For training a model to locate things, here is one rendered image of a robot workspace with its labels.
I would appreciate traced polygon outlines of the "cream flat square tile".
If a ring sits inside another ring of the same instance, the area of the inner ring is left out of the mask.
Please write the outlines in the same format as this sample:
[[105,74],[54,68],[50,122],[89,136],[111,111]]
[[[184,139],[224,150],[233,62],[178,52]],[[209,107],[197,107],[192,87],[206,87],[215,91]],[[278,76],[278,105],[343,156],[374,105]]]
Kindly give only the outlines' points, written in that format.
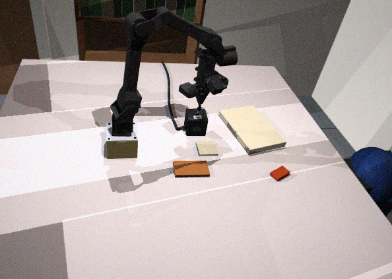
[[199,156],[218,156],[214,141],[196,142]]

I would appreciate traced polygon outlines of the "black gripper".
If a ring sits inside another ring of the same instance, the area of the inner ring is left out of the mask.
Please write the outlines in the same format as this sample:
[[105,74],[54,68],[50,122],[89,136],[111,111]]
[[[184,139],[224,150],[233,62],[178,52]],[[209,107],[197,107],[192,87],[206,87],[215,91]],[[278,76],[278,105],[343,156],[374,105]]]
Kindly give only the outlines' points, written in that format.
[[[190,82],[181,84],[179,86],[179,92],[181,92],[187,98],[194,98],[196,97],[197,102],[199,105],[203,104],[206,97],[208,96],[209,88],[207,85],[203,84],[203,81],[206,77],[211,77],[216,74],[215,70],[206,71],[202,70],[198,67],[195,68],[197,71],[197,77],[194,78],[195,84],[191,84]],[[209,74],[210,73],[210,74]]]

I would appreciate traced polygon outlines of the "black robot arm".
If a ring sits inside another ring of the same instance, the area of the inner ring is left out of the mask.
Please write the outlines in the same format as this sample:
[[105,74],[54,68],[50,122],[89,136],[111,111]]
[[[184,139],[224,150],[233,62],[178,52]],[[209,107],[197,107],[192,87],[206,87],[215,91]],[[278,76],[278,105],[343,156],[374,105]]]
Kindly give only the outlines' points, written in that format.
[[[148,35],[166,24],[195,38],[206,47],[194,51],[199,58],[200,69],[211,71],[214,70],[216,63],[221,67],[235,65],[238,62],[236,47],[223,47],[221,36],[214,30],[193,24],[164,6],[129,13],[125,17],[127,52],[123,86],[119,90],[117,100],[110,105],[113,112],[113,137],[131,137],[133,118],[141,108],[142,100],[137,90],[142,48],[147,42]],[[203,84],[215,95],[227,88],[228,81],[227,78],[218,77],[217,71],[215,75],[206,77]]]

